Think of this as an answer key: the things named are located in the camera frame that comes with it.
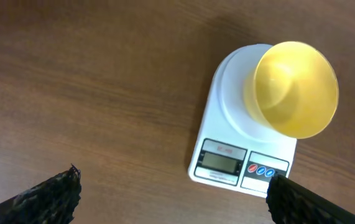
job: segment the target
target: button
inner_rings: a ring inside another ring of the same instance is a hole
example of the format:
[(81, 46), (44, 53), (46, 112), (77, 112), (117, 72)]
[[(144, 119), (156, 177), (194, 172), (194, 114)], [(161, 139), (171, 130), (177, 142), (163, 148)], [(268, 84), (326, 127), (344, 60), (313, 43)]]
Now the button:
[(262, 175), (265, 172), (265, 167), (259, 167), (256, 171), (257, 175)]
[(257, 169), (257, 164), (252, 164), (247, 168), (248, 172), (255, 172)]
[(274, 174), (275, 174), (274, 169), (268, 169), (264, 175), (265, 177), (272, 177)]

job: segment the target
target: brown wooden surface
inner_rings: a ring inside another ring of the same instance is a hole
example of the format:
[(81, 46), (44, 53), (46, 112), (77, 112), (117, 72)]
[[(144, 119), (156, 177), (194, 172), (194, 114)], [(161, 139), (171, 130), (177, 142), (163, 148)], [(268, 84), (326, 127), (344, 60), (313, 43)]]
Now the brown wooden surface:
[(187, 176), (213, 73), (306, 42), (340, 101), (290, 178), (355, 213), (355, 1), (0, 1), (0, 202), (82, 171), (74, 223), (272, 223), (263, 198)]

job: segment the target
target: kitchen scale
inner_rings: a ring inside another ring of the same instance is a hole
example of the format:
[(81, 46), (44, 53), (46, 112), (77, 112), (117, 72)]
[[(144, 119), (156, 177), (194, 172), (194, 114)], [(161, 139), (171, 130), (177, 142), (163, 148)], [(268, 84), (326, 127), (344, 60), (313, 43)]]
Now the kitchen scale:
[(243, 100), (246, 76), (270, 48), (242, 47), (217, 68), (188, 169), (193, 181), (266, 197), (273, 175), (288, 177), (297, 139), (255, 122)]

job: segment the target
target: yellow cup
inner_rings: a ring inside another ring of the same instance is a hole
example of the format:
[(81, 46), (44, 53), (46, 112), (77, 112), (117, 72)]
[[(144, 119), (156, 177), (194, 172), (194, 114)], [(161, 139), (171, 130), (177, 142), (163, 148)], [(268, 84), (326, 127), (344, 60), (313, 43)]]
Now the yellow cup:
[(244, 84), (252, 118), (286, 136), (312, 137), (332, 120), (339, 87), (327, 59), (301, 42), (271, 47)]

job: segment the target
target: digital screen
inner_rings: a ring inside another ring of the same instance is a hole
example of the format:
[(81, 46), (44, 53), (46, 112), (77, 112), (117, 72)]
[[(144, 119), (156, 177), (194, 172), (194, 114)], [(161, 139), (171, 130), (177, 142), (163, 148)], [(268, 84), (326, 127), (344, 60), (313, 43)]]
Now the digital screen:
[(237, 166), (237, 160), (206, 152), (202, 160), (202, 165), (233, 173)]

